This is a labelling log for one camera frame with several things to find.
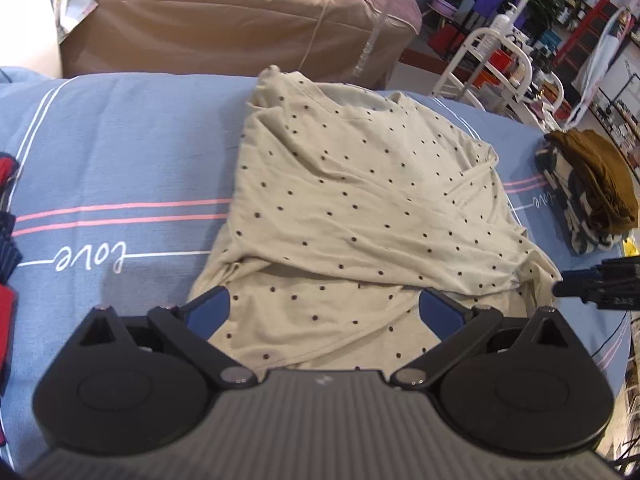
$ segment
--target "brown cloth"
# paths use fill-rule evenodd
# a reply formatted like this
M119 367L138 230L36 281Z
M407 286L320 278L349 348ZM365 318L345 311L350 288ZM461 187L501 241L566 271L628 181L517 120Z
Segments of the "brown cloth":
M594 229L621 235L638 227L638 200L623 155L609 140L593 130L545 136L574 167L593 211L588 222Z

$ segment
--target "beige t-shirt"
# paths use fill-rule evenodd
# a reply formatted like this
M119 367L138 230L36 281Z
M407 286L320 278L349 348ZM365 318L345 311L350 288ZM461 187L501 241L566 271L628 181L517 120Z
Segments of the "beige t-shirt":
M229 290L210 342L258 373L388 375L438 343L418 313L426 286L508 316L549 304L559 271L513 219L497 163L404 94L265 70L227 222L191 291Z

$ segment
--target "white bottle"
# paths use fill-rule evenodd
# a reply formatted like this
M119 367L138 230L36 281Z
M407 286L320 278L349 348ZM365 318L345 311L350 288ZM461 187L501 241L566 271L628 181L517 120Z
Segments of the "white bottle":
M513 28L513 15L516 12L516 6L513 4L508 4L511 6L511 9L507 10L504 14L498 14L494 20L491 22L491 30L495 30L500 35L509 34L511 29ZM480 53L482 57L486 56L491 50L492 45L495 43L497 38L494 36L489 36L488 34L482 38L482 41L476 47L476 50Z

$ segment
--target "metal pole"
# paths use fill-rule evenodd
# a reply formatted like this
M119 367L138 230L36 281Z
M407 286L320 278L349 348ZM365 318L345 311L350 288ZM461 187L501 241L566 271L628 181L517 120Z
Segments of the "metal pole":
M529 0L520 0L520 3L516 7L515 12L513 13L513 17L511 18L511 21L509 22L508 28L509 28L509 26L513 25L513 23L515 22L517 17L520 16L520 13L524 10L524 8L526 7L526 5L528 3L529 3ZM462 97L466 94L467 90L469 90L469 87L471 86L473 81L475 81L476 78L480 75L480 72L482 72L482 69L486 65L486 62L489 61L489 58L493 55L495 49L498 48L498 46L500 44L502 44L502 42L500 41L500 38L496 38L495 41L493 42L491 48L489 49L487 55L482 58L482 61L476 67L476 69L473 71L471 77L469 77L469 79L466 81L465 86L463 87L463 89L460 90L460 92L458 92L458 95L456 95L456 101L460 101L460 99L462 99Z

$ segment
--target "gray gripper base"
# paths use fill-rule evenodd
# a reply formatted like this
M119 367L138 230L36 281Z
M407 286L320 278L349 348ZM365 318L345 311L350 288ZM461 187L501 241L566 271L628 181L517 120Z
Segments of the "gray gripper base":
M376 371L274 370L220 396L187 436L144 455L95 458L53 450L38 480L609 480L592 452L516 460L469 444L423 394Z

